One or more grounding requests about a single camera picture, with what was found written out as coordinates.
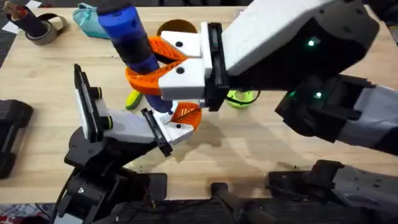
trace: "orange bracket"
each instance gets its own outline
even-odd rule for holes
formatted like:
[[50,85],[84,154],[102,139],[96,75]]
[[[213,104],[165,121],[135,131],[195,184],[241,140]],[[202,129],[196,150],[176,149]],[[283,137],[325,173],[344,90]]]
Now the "orange bracket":
[[163,41],[161,37],[149,37],[149,44],[155,54],[176,60],[176,62],[166,65],[147,75],[140,75],[130,68],[127,68],[126,78],[131,87],[140,93],[160,96],[162,95],[162,92],[160,91],[158,84],[159,78],[171,71],[171,69],[180,65],[188,57],[176,50],[174,46]]

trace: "wooden tabletop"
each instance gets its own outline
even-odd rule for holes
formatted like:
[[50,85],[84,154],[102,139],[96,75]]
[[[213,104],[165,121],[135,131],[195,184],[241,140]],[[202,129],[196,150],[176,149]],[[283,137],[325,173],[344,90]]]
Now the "wooden tabletop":
[[[170,19],[185,19],[199,30],[201,21],[227,27],[238,7],[139,8],[149,35]],[[103,88],[109,107],[123,110],[131,87],[125,65],[111,42],[87,37],[72,20],[74,9],[38,9],[65,16],[69,30],[54,43],[36,46],[20,32],[0,69],[0,98],[17,99],[35,112],[21,142],[10,179],[0,180],[0,203],[54,202],[72,167],[64,164],[68,140],[79,127],[73,64],[79,63],[93,86]],[[398,88],[398,50],[385,26],[367,57],[346,74]],[[165,158],[158,149],[128,167],[138,172],[165,172],[169,199],[208,198],[212,182],[227,182],[242,196],[268,197],[266,175],[272,170],[310,169],[330,159],[360,169],[398,175],[398,157],[299,136],[275,112],[284,93],[264,92],[246,110],[226,103],[218,113],[204,111],[197,132]],[[147,107],[143,101],[140,108]]]

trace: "blue cylindrical object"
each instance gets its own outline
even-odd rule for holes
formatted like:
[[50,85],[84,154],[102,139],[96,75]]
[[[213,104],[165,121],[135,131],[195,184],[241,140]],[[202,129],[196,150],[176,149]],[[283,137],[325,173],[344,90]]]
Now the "blue cylindrical object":
[[[98,22],[109,35],[123,62],[133,71],[145,75],[159,69],[155,54],[150,47],[137,9],[128,2],[109,4],[97,8]],[[172,101],[160,96],[145,95],[153,109],[166,113]]]

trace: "cable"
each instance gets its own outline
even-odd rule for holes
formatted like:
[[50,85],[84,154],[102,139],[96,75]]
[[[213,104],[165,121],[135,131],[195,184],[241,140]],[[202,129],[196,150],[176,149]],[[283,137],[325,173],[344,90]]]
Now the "cable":
[[43,210],[43,208],[40,208],[40,206],[39,206],[37,203],[35,203],[35,206],[36,206],[47,218],[49,218],[49,220],[51,220],[50,215],[49,215],[47,212],[45,212],[45,211]]
[[63,195],[65,194],[65,192],[67,191],[67,185],[69,183],[69,180],[72,178],[72,176],[74,176],[77,173],[77,169],[76,167],[72,170],[72,172],[70,173],[68,180],[65,182],[65,185],[62,187],[62,190],[60,192],[60,195],[58,195],[57,201],[55,202],[54,205],[54,209],[52,210],[52,214],[51,214],[51,219],[50,219],[50,224],[53,224],[55,221],[55,217],[57,216],[57,208],[61,202],[61,199],[63,197]]
[[132,214],[132,216],[130,217],[129,221],[127,221],[126,223],[129,224],[132,219],[146,206],[146,204],[141,205],[141,207],[139,207],[136,212],[134,212],[134,214]]
[[228,216],[229,222],[231,224],[236,224],[233,213],[230,209],[228,209],[227,204],[225,204],[225,202],[219,196],[214,195],[213,198],[223,207],[224,212]]
[[232,99],[231,97],[228,97],[228,96],[225,99],[230,101],[230,102],[232,102],[232,103],[237,103],[237,104],[240,104],[240,105],[249,105],[251,103],[254,103],[259,98],[260,94],[261,94],[261,91],[258,91],[257,92],[257,96],[255,97],[255,99],[252,100],[252,101],[249,101],[249,102],[242,102],[242,101],[239,101],[239,100]]
[[[140,212],[153,214],[153,215],[170,215],[170,214],[173,214],[173,213],[181,212],[182,210],[185,210],[187,208],[190,208],[190,207],[193,207],[193,206],[199,206],[199,205],[202,205],[202,204],[205,204],[205,203],[209,203],[209,202],[211,202],[211,200],[204,200],[204,201],[201,201],[201,202],[191,203],[191,204],[188,204],[188,205],[186,205],[186,206],[184,206],[184,207],[182,207],[182,208],[180,208],[178,210],[171,210],[170,211],[169,209],[165,208],[164,210],[156,210],[156,211],[145,211],[144,210],[144,211],[140,211]],[[138,210],[138,208],[133,207],[130,204],[126,204],[126,205],[128,207],[134,209],[134,210]]]

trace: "teal object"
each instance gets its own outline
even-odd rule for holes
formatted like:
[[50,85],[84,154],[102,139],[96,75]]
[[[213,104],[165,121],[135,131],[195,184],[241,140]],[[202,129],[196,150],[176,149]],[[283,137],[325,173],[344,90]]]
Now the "teal object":
[[73,12],[73,20],[81,27],[88,37],[109,39],[105,30],[98,23],[97,8],[86,3],[80,3],[79,9]]

